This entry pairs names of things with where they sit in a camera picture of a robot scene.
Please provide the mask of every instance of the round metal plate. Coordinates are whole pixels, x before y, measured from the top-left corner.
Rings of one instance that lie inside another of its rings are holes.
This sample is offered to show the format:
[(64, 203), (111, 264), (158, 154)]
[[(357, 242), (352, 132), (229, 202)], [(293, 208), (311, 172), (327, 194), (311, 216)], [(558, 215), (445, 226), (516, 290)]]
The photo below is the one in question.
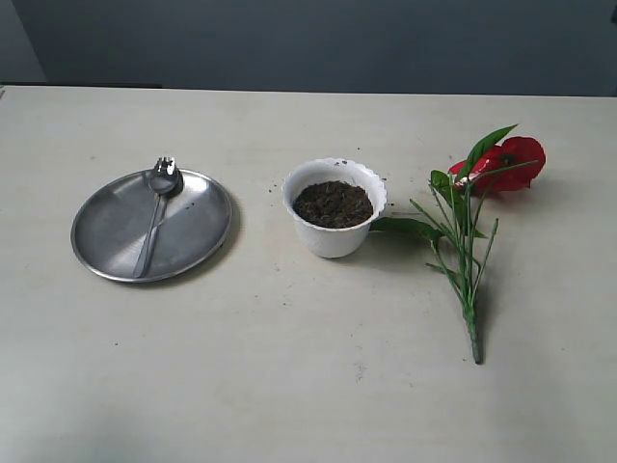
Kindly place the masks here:
[(109, 183), (81, 207), (70, 234), (77, 258), (101, 277), (145, 283), (173, 277), (211, 256), (229, 232), (229, 195), (209, 177), (181, 172), (184, 189), (169, 198), (146, 275), (133, 277), (155, 205), (149, 171)]

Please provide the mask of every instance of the red flower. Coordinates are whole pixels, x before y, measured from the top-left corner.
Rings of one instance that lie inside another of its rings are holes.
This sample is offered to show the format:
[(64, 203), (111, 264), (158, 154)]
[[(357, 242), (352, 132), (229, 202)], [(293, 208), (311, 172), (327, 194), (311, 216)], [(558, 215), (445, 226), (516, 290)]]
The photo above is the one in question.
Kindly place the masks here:
[[(512, 137), (504, 141), (502, 146), (495, 145), (473, 166), (469, 174), (470, 180), (496, 169), (530, 161), (536, 162), (518, 169), (495, 174), (494, 176), (482, 177), (473, 185), (472, 193), (474, 195), (481, 195), (488, 187), (493, 192), (516, 191), (529, 188), (531, 181), (540, 174), (540, 171), (547, 162), (542, 145), (533, 138)], [(458, 162), (450, 167), (450, 172), (456, 175), (464, 165), (465, 161)], [(463, 178), (457, 182), (457, 186), (463, 186), (467, 181), (466, 178)]]

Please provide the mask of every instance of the scalloped rim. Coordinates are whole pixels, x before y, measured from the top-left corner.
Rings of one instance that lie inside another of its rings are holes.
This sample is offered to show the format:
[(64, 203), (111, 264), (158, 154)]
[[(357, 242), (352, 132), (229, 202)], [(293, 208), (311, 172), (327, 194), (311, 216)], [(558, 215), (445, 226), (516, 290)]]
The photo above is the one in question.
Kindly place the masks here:
[[(336, 162), (339, 163), (343, 163), (343, 161), (345, 161), (345, 167), (349, 168), (355, 168), (358, 169), (360, 172), (362, 172), (363, 174), (369, 176), (369, 177), (373, 177), (375, 178), (376, 184), (377, 184), (377, 189), (381, 191), (381, 193), (383, 194), (384, 197), (384, 201), (382, 204), (377, 204), (377, 208), (375, 208), (375, 204), (373, 205), (373, 214), (366, 219), (364, 222), (362, 222), (361, 224), (357, 224), (354, 225), (353, 227), (348, 227), (346, 229), (327, 229), (325, 227), (319, 227), (317, 225), (312, 224), (311, 222), (307, 222), (305, 219), (303, 219), (302, 217), (300, 217), (295, 210), (293, 210), (293, 207), (291, 206), (290, 203), (288, 203), (285, 200), (285, 186), (286, 184), (289, 182), (289, 180), (291, 179), (291, 177), (297, 172), (299, 171), (301, 168), (309, 166), (311, 164), (321, 164), (321, 163), (327, 163), (329, 165), (334, 165)], [(373, 222), (374, 220), (377, 220), (379, 218), (379, 216), (381, 215), (381, 213), (384, 211), (384, 209), (386, 208), (386, 204), (388, 203), (388, 192), (386, 191), (386, 185), (384, 184), (384, 181), (381, 179), (381, 177), (379, 177), (377, 174), (375, 174), (372, 170), (370, 170), (369, 168), (367, 168), (364, 164), (361, 164), (359, 162), (356, 161), (352, 161), (351, 159), (345, 159), (342, 157), (339, 158), (335, 158), (335, 157), (325, 157), (322, 159), (313, 159), (312, 161), (308, 161), (305, 162), (303, 164), (300, 164), (298, 167), (296, 167), (293, 171), (291, 171), (287, 177), (285, 178), (284, 182), (281, 185), (281, 191), (282, 191), (282, 203), (285, 206), (285, 208), (287, 209), (287, 212), (289, 212), (291, 214), (291, 216), (297, 220), (298, 222), (302, 222), (303, 224), (305, 224), (307, 227), (310, 227), (312, 229), (315, 230), (320, 230), (322, 232), (348, 232), (350, 230), (357, 230), (357, 229), (361, 229), (362, 227), (366, 226), (366, 224), (370, 224), (371, 222)]]

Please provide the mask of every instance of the soil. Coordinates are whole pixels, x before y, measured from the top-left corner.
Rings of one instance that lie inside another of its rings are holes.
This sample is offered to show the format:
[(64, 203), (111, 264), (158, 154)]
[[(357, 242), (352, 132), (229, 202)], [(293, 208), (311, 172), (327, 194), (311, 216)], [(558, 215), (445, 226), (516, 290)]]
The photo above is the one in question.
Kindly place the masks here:
[(342, 181), (326, 181), (305, 188), (293, 204), (296, 213), (318, 227), (346, 229), (373, 215), (366, 192)]

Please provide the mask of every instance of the white table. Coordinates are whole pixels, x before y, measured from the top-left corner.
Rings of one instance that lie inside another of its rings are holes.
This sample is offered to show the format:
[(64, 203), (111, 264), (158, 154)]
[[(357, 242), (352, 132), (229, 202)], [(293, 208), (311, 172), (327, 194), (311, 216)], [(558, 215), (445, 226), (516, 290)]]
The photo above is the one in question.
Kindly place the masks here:
[[(431, 255), (369, 236), (311, 255), (280, 186), (317, 157), (386, 177), (389, 213), (489, 131), (548, 163), (486, 206), (500, 233), (486, 365)], [(617, 454), (617, 99), (6, 88), (0, 99), (0, 461), (607, 462)], [(79, 206), (173, 154), (241, 226), (163, 285), (107, 282)]]

